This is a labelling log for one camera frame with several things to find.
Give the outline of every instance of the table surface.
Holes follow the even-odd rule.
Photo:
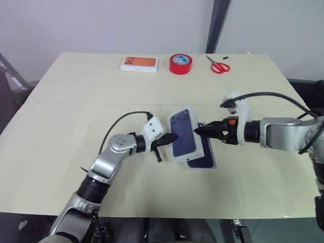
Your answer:
[[[149,110],[165,124],[184,105],[200,122],[229,116],[223,97],[280,92],[303,103],[267,55],[210,55],[231,70],[215,74],[205,55],[193,57],[186,75],[169,72],[167,54],[157,73],[123,72],[122,54],[61,54],[0,136],[0,211],[57,215],[77,190],[97,156],[103,136],[122,114]],[[296,117],[286,100],[247,100],[253,119]],[[112,131],[140,132],[145,116],[123,119]],[[124,161],[102,204],[112,217],[290,218],[313,217],[317,195],[308,155],[233,146],[212,140],[217,168],[188,170],[153,153]]]

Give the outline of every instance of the red scissors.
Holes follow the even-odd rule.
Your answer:
[[[227,64],[225,63],[221,63],[221,62],[215,62],[213,59],[211,59],[210,57],[206,56],[208,58],[208,60],[210,60],[212,62],[212,71],[214,73],[218,73],[218,74],[221,74],[221,73],[225,73],[225,72],[228,72],[231,67],[228,66]]]

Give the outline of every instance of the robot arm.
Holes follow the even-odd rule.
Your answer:
[[[252,142],[259,143],[265,148],[299,151],[299,154],[308,152],[321,194],[315,198],[316,219],[319,227],[324,231],[324,114],[311,120],[286,117],[249,120],[246,119],[248,115],[244,114],[244,111],[248,111],[244,108],[247,104],[238,102],[242,101],[235,101],[235,104],[229,104],[227,107],[231,113],[236,113],[238,110],[238,116],[213,121],[197,128],[195,132],[201,136],[219,139],[226,144],[244,145],[246,142]]]
[[[141,135],[118,134],[111,137],[107,148],[93,162],[79,189],[73,193],[62,213],[55,220],[50,236],[45,242],[81,242],[86,235],[93,216],[100,210],[122,162],[139,152],[154,151],[158,162],[161,157],[158,146],[172,143],[175,134],[166,133],[157,117],[151,118]]]

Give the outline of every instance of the white wall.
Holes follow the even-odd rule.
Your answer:
[[[203,53],[213,2],[2,1],[0,52],[27,81],[62,52]]]
[[[324,0],[231,0],[217,53],[266,53],[286,77],[324,79]]]

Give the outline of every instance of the red tape roll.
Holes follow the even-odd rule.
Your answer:
[[[190,71],[192,58],[186,54],[175,54],[170,57],[170,71],[175,74],[186,74]]]

